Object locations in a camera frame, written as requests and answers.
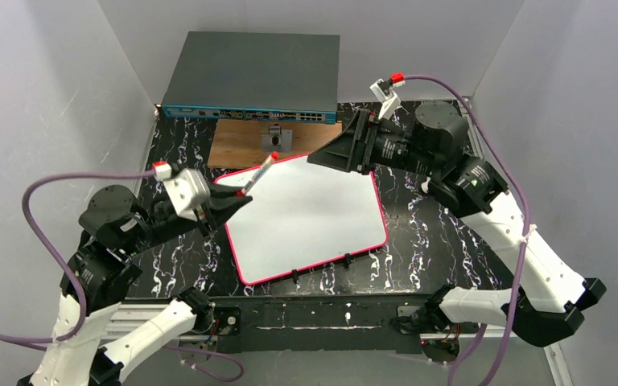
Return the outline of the red capped whiteboard marker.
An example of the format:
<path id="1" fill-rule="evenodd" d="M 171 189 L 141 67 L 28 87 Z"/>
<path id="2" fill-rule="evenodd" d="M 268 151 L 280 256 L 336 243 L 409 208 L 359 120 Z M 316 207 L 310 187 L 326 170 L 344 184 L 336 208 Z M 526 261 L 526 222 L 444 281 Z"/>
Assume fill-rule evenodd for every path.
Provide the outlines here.
<path id="1" fill-rule="evenodd" d="M 237 196 L 245 196 L 248 195 L 252 188 L 259 182 L 259 180 L 264 176 L 266 172 L 270 170 L 270 168 L 275 164 L 279 157 L 278 151 L 273 151 L 270 155 L 265 159 L 265 161 L 259 166 L 259 168 L 254 172 L 253 176 L 250 180 L 243 186 L 242 189 L 239 190 Z"/>

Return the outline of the pink framed whiteboard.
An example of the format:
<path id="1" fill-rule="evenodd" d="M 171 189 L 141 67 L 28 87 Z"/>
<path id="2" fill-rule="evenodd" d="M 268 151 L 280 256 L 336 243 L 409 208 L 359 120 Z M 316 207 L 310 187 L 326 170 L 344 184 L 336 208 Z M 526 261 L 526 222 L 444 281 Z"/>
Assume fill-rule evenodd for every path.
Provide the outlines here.
<path id="1" fill-rule="evenodd" d="M 388 230 L 373 173 L 276 162 L 249 193 L 252 202 L 227 221 L 238 276 L 245 285 L 383 246 Z"/>

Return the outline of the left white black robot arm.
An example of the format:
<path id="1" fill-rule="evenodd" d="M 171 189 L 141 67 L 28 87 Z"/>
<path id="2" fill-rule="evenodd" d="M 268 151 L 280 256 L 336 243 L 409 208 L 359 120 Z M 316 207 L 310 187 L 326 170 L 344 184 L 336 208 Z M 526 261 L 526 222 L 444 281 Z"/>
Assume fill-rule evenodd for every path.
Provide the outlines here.
<path id="1" fill-rule="evenodd" d="M 196 230 L 212 236 L 249 202 L 237 187 L 173 180 L 175 196 L 142 207 L 126 187 L 98 191 L 79 222 L 75 254 L 63 263 L 59 313 L 51 338 L 30 340 L 44 352 L 22 385 L 120 385 L 142 362 L 180 335 L 214 335 L 214 302 L 187 288 L 154 317 L 112 342 L 107 326 L 141 276 L 134 256 Z"/>

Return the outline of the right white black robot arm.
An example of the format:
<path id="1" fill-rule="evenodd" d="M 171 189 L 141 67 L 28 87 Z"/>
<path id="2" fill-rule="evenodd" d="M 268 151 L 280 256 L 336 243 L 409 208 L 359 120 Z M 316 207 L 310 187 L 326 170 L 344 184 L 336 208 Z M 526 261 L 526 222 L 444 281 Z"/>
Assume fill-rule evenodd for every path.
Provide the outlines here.
<path id="1" fill-rule="evenodd" d="M 387 166 L 428 178 L 428 193 L 474 231 L 511 268 L 516 289 L 445 285 L 423 306 L 392 324 L 404 334 L 444 331 L 465 322 L 507 326 L 523 341 L 546 347 L 572 336 L 584 311 L 606 292 L 595 277 L 571 269 L 545 242 L 486 160 L 469 154 L 468 120 L 447 102 L 425 101 L 411 129 L 358 109 L 345 129 L 308 162 L 363 175 Z"/>

